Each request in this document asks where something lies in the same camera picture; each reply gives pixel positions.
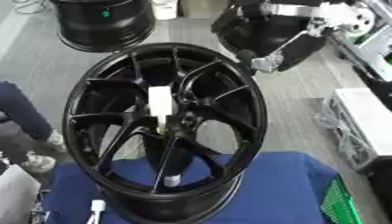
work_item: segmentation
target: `person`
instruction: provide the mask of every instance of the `person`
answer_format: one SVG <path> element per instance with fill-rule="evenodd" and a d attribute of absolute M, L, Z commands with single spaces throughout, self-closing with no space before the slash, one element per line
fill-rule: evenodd
<path fill-rule="evenodd" d="M 25 94 L 8 81 L 0 81 L 0 112 L 18 124 L 32 139 L 52 146 L 57 152 L 67 152 L 63 136 L 52 128 Z M 53 157 L 40 156 L 32 151 L 3 149 L 1 144 L 0 151 L 4 158 L 8 158 L 12 164 L 22 166 L 28 172 L 49 172 L 56 164 Z"/>

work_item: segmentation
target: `metal bracket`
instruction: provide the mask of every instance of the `metal bracket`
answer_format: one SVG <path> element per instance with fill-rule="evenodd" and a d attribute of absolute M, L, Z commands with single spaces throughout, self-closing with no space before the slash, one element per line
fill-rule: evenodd
<path fill-rule="evenodd" d="M 310 18 L 306 30 L 301 31 L 293 38 L 289 39 L 283 45 L 280 45 L 275 51 L 263 58 L 252 59 L 252 68 L 265 73 L 275 72 L 284 62 L 282 50 L 296 41 L 303 35 L 309 35 L 315 38 L 324 36 L 326 29 L 361 31 L 361 33 L 369 32 L 374 24 L 374 17 L 359 17 L 360 6 L 350 6 L 346 3 L 322 3 L 319 7 L 311 7 L 295 4 L 273 4 L 262 3 L 260 11 L 263 15 L 277 15 L 284 17 Z M 372 19 L 372 24 L 364 25 L 364 19 Z"/>

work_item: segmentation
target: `white plastic clip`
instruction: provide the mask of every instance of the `white plastic clip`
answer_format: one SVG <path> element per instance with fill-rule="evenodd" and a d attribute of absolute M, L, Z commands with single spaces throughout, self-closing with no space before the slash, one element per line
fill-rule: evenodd
<path fill-rule="evenodd" d="M 158 133 L 165 132 L 167 116 L 172 115 L 172 90 L 169 86 L 149 87 L 150 115 L 157 117 Z"/>

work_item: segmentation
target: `blue cloth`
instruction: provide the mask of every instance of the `blue cloth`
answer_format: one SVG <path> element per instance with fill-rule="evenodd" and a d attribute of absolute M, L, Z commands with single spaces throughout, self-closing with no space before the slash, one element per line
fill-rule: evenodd
<path fill-rule="evenodd" d="M 224 161 L 228 155 L 219 156 Z M 154 173 L 144 159 L 114 162 L 125 178 L 148 184 Z M 185 173 L 185 182 L 201 179 L 208 172 L 195 160 Z M 75 164 L 55 170 L 52 192 L 44 199 L 44 209 L 52 211 L 47 224 L 85 224 L 91 200 L 101 198 L 94 183 Z M 319 206 L 337 172 L 299 152 L 261 153 L 246 170 L 244 180 L 231 202 L 207 224 L 318 224 L 326 223 Z M 110 211 L 101 224 L 126 224 Z"/>

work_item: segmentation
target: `white cylinder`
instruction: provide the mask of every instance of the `white cylinder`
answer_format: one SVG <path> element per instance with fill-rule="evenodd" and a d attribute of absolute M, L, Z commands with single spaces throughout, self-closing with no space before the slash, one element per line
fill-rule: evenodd
<path fill-rule="evenodd" d="M 177 17 L 179 0 L 152 0 L 152 9 L 157 20 L 169 20 Z"/>

